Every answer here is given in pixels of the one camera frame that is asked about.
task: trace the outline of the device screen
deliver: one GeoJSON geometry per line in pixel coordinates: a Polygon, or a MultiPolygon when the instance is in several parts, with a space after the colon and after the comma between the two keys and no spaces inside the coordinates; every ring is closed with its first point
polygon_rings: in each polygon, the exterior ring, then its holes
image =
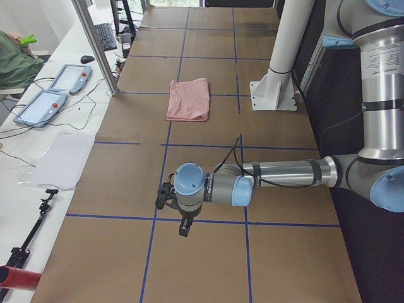
{"type": "Polygon", "coordinates": [[[56,90],[72,90],[84,70],[85,68],[82,66],[66,66],[52,88],[56,90]]]}
{"type": "Polygon", "coordinates": [[[26,123],[36,124],[42,122],[42,117],[56,103],[60,95],[42,92],[19,116],[26,123]]]}

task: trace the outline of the green shirt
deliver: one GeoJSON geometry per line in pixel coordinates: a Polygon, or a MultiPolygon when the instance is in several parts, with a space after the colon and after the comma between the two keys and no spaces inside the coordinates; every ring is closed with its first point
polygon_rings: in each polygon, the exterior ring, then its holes
{"type": "Polygon", "coordinates": [[[0,31],[0,89],[25,88],[43,65],[42,59],[28,55],[0,31]]]}

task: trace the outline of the folded cloth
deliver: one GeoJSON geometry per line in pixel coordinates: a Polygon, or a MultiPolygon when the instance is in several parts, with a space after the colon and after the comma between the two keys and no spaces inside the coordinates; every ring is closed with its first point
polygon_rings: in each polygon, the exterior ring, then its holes
{"type": "Polygon", "coordinates": [[[209,114],[209,86],[205,78],[171,81],[168,121],[205,121],[209,114]]]}

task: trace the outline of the light blue cap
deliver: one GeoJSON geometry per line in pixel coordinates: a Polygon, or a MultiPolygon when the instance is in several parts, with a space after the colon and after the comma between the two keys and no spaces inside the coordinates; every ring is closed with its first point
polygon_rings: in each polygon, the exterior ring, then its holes
{"type": "Polygon", "coordinates": [[[253,185],[251,180],[239,176],[233,186],[232,192],[232,206],[248,206],[251,201],[251,195],[253,193],[253,185]]]}
{"type": "Polygon", "coordinates": [[[329,37],[323,35],[323,47],[326,49],[356,49],[352,39],[343,37],[329,37]]]}
{"type": "Polygon", "coordinates": [[[366,0],[375,11],[390,17],[404,16],[403,0],[366,0]]]}
{"type": "Polygon", "coordinates": [[[404,213],[404,166],[390,170],[373,184],[371,201],[385,210],[404,213]]]}
{"type": "Polygon", "coordinates": [[[174,189],[183,196],[196,194],[204,184],[205,172],[198,164],[182,164],[175,172],[174,189]]]}

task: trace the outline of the white table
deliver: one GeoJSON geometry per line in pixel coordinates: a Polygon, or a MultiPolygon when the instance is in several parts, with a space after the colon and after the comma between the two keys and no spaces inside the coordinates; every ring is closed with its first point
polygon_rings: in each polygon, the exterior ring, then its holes
{"type": "MultiPolygon", "coordinates": [[[[94,24],[110,22],[112,20],[110,8],[97,10],[95,6],[92,6],[90,13],[94,24]]],[[[113,66],[116,62],[117,55],[122,55],[121,46],[118,43],[117,46],[118,48],[116,50],[110,50],[105,53],[110,66],[113,66]]],[[[42,68],[37,79],[55,77],[63,64],[80,64],[80,58],[83,55],[93,56],[93,52],[80,22],[76,22],[50,57],[47,64],[42,68]]],[[[94,88],[99,79],[103,78],[96,61],[89,63],[89,65],[93,69],[93,74],[87,86],[77,96],[70,97],[65,106],[78,101],[83,95],[94,88]]],[[[47,88],[50,83],[51,81],[46,81],[39,84],[47,88]]],[[[21,98],[19,104],[27,104],[39,90],[40,88],[36,84],[32,84],[21,98]]],[[[86,128],[79,131],[85,134],[95,134],[98,131],[105,111],[107,110],[110,93],[108,92],[105,81],[101,82],[98,88],[91,94],[91,98],[96,102],[96,106],[86,128]]],[[[52,120],[52,123],[70,123],[80,128],[87,120],[92,107],[92,101],[88,98],[84,98],[78,105],[56,116],[52,120]]],[[[21,108],[15,109],[14,112],[18,112],[19,110],[21,110],[21,108]]],[[[21,127],[15,124],[12,119],[13,115],[10,114],[0,127],[0,132],[21,127]]],[[[4,145],[2,150],[35,164],[60,131],[78,132],[78,130],[70,126],[46,126],[43,129],[32,129],[13,138],[0,139],[0,142],[4,145]]],[[[15,133],[18,133],[18,131],[3,133],[0,134],[0,138],[15,133]]],[[[1,265],[7,263],[11,255],[10,251],[13,247],[20,247],[23,244],[39,217],[40,198],[48,197],[48,194],[45,193],[45,188],[18,183],[18,179],[21,178],[21,175],[28,170],[30,169],[27,164],[0,153],[1,265]]],[[[43,272],[73,194],[74,190],[59,191],[59,193],[54,196],[54,199],[50,203],[52,210],[48,212],[47,218],[28,247],[31,251],[31,255],[26,262],[26,270],[39,273],[43,272]]],[[[30,302],[32,295],[33,292],[30,291],[11,290],[5,302],[30,302]]]]}

